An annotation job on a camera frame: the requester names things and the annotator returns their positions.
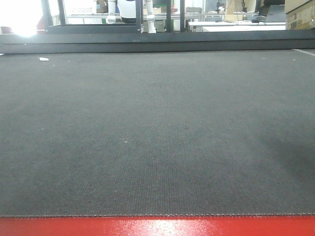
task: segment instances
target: carpet texture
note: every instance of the carpet texture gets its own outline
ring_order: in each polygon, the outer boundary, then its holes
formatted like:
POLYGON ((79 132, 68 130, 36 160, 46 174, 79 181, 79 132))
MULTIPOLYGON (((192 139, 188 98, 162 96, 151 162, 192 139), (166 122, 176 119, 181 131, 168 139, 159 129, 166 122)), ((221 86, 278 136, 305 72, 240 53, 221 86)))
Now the carpet texture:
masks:
POLYGON ((314 74, 296 51, 0 56, 0 216, 314 214, 314 74))

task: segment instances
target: bright light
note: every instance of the bright light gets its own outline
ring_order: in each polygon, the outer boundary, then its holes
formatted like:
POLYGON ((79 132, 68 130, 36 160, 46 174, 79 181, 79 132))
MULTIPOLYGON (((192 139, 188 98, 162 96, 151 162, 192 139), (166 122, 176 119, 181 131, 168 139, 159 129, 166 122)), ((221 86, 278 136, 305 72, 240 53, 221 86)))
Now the bright light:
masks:
POLYGON ((41 0, 0 1, 0 26, 11 27, 16 34, 36 34, 36 25, 41 16, 41 0))

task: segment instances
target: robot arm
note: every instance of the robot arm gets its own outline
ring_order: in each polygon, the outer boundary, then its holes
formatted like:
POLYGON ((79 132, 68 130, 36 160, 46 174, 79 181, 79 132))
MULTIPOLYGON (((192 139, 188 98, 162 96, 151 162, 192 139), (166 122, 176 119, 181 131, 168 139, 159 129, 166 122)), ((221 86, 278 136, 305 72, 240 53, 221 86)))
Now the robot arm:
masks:
POLYGON ((108 23, 116 23, 116 0, 108 0, 108 23))
MULTIPOLYGON (((154 13, 153 13, 153 0, 145 0, 147 3, 147 21, 149 25, 149 33, 156 33, 156 28, 154 27, 154 13)), ((116 23, 116 4, 118 3, 118 8, 121 13, 121 17, 127 19, 135 18, 135 1, 134 0, 108 0, 108 23, 116 23)))
POLYGON ((146 0, 147 3, 147 10, 148 10, 148 15, 147 15, 147 22, 149 25, 149 33, 156 33, 156 28, 154 27, 154 13, 153 13, 153 0, 146 0))

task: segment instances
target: white debris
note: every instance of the white debris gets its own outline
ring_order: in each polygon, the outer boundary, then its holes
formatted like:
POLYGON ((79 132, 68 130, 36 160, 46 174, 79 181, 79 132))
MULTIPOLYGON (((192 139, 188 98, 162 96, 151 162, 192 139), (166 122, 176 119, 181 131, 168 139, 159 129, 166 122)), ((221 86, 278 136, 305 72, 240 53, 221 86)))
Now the white debris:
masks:
POLYGON ((49 61, 48 58, 39 58, 39 61, 49 61))

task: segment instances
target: red surface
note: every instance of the red surface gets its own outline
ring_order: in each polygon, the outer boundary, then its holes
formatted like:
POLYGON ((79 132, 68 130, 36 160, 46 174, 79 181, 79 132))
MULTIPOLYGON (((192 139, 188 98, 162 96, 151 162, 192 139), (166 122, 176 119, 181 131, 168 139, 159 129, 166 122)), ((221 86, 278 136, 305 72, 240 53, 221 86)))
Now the red surface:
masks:
POLYGON ((315 236, 315 216, 0 218, 0 236, 315 236))

